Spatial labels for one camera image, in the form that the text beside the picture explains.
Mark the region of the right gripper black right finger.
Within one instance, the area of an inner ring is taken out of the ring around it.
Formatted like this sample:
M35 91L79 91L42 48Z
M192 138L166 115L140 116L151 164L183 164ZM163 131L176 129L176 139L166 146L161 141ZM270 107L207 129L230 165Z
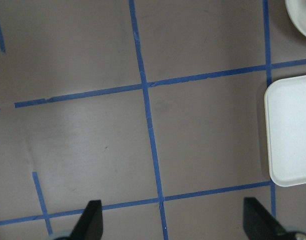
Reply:
M243 200L243 230L249 240L296 239L296 233L286 231L255 197Z

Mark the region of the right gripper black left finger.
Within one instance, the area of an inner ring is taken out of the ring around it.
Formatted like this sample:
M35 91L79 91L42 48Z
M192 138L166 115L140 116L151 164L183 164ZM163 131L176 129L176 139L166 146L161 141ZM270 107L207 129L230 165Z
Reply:
M100 240L103 236L103 231L102 202L101 200L91 200L88 202L68 239Z

